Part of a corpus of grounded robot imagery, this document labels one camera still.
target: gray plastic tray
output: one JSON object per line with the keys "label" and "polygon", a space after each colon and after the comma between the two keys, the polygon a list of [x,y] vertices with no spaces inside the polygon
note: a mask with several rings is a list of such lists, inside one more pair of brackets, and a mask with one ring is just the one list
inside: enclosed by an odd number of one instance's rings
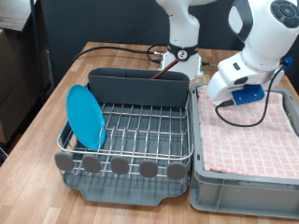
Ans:
{"label": "gray plastic tray", "polygon": [[[206,172],[198,120],[197,88],[191,86],[191,110],[194,143],[191,204],[197,210],[269,217],[299,218],[299,180]],[[274,89],[283,95],[287,115],[299,134],[299,108],[289,91]]]}
{"label": "gray plastic tray", "polygon": [[[87,86],[105,117],[106,141],[98,151],[89,150],[76,139],[68,122],[57,140],[74,164],[72,170],[62,172],[64,182],[81,191],[84,199],[156,206],[163,198],[179,196],[187,189],[192,159],[188,147],[189,114],[185,109],[189,79],[180,73],[166,73],[159,80],[146,79],[156,73],[103,68],[89,74]],[[90,168],[100,172],[86,172],[84,155],[101,162],[100,168]],[[113,161],[119,165],[114,171]],[[155,177],[145,177],[155,173],[155,167],[142,175],[143,161],[158,165]],[[63,167],[58,160],[56,164]],[[116,170],[124,173],[116,175]]]}

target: white machine part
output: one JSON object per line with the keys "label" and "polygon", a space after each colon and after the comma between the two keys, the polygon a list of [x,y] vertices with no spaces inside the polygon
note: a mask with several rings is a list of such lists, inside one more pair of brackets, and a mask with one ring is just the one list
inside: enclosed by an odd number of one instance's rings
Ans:
{"label": "white machine part", "polygon": [[[245,43],[242,52],[219,63],[207,87],[215,105],[231,100],[232,92],[244,85],[261,84],[264,91],[290,50],[299,32],[296,0],[236,0],[229,14],[229,25]],[[272,88],[284,75],[282,70]]]}
{"label": "white machine part", "polygon": [[[199,22],[189,14],[189,6],[205,5],[217,0],[156,0],[156,2],[166,11],[170,22],[169,45],[178,47],[177,55],[167,52],[164,55],[162,67],[167,67],[176,58],[181,61],[170,69],[186,74],[190,80],[198,77],[201,71],[201,57],[198,54]],[[194,53],[190,58],[187,49],[192,49]]]}

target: pink towel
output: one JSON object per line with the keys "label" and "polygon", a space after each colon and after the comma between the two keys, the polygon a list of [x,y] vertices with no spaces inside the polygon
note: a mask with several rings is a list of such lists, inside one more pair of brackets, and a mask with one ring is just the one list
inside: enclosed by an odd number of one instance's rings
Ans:
{"label": "pink towel", "polygon": [[[215,113],[206,93],[198,88],[200,134],[205,171],[299,179],[299,138],[283,109],[282,95],[270,93],[268,112],[262,124],[238,128]],[[238,124],[257,122],[265,98],[256,104],[221,108],[221,114]]]}

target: black cable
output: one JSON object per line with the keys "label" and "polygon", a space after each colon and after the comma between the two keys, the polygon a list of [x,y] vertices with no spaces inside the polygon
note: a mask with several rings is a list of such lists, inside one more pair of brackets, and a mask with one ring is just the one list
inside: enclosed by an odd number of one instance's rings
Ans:
{"label": "black cable", "polygon": [[292,58],[293,56],[295,56],[298,52],[299,52],[299,49],[297,49],[297,50],[292,54],[291,58]]}
{"label": "black cable", "polygon": [[155,48],[155,47],[167,47],[167,44],[157,44],[157,45],[153,45],[153,46],[148,48],[148,58],[154,63],[161,63],[160,60],[151,59],[151,57],[150,57],[150,50]]}
{"label": "black cable", "polygon": [[202,62],[202,66],[207,66],[207,65],[211,65],[211,66],[216,66],[216,67],[218,67],[216,64],[214,64],[214,63],[204,63],[204,62]]}
{"label": "black cable", "polygon": [[81,53],[77,54],[75,56],[75,58],[72,60],[72,63],[81,55],[85,54],[85,53],[88,53],[90,51],[93,51],[93,50],[96,50],[96,49],[119,49],[119,50],[124,50],[124,51],[129,51],[129,52],[132,52],[132,53],[143,53],[143,54],[153,54],[154,52],[152,51],[143,51],[143,50],[136,50],[136,49],[126,49],[126,48],[120,48],[120,47],[95,47],[95,48],[91,48],[91,49],[86,49],[84,51],[82,51]]}
{"label": "black cable", "polygon": [[272,84],[275,80],[275,78],[277,77],[277,75],[286,67],[286,65],[284,64],[282,67],[280,67],[280,69],[274,74],[274,76],[272,77],[272,80],[270,82],[270,85],[269,85],[269,88],[268,88],[268,94],[267,94],[267,98],[265,100],[265,106],[264,106],[264,112],[263,112],[263,116],[262,118],[257,122],[257,123],[254,123],[254,124],[249,124],[249,125],[242,125],[242,124],[235,124],[235,123],[232,123],[230,121],[228,121],[227,119],[225,119],[218,111],[218,109],[220,107],[226,107],[228,105],[232,105],[232,102],[233,100],[230,100],[230,101],[226,101],[226,102],[223,102],[222,104],[220,105],[217,105],[216,108],[215,108],[215,111],[216,111],[216,114],[219,116],[219,118],[221,118],[224,122],[230,124],[230,125],[233,125],[235,127],[240,127],[240,128],[250,128],[250,127],[254,127],[254,126],[257,126],[259,125],[260,123],[263,122],[264,118],[265,118],[265,115],[267,113],[267,108],[268,108],[268,103],[269,103],[269,97],[270,97],[270,91],[271,91],[271,88],[272,88]]}
{"label": "black cable", "polygon": [[37,59],[37,67],[38,67],[38,74],[39,74],[41,103],[43,105],[45,104],[46,99],[45,99],[45,91],[44,91],[43,72],[41,68],[41,59],[39,54],[39,41],[38,41],[38,31],[37,31],[37,24],[36,24],[36,8],[35,8],[34,0],[30,0],[30,8],[31,8],[32,21],[34,25],[35,41],[36,41],[36,59]]}

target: wooden countertop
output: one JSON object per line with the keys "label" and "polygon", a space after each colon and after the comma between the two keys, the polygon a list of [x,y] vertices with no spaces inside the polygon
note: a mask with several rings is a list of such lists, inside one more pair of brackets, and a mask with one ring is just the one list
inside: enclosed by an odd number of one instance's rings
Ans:
{"label": "wooden countertop", "polygon": [[[88,43],[147,50],[148,46]],[[204,62],[218,63],[235,51],[200,49]],[[157,70],[147,55],[102,49],[81,56],[69,69],[55,92],[36,116],[20,142],[0,168],[1,223],[297,223],[298,220],[201,212],[192,208],[190,191],[168,198],[156,207],[95,203],[83,200],[79,191],[64,184],[55,165],[56,139],[66,121],[65,98],[74,84],[84,85],[97,67]],[[205,66],[205,75],[194,82],[208,82],[217,68]],[[284,77],[280,87],[299,98]]]}
{"label": "wooden countertop", "polygon": [[30,14],[29,0],[0,0],[1,28],[21,32]]}

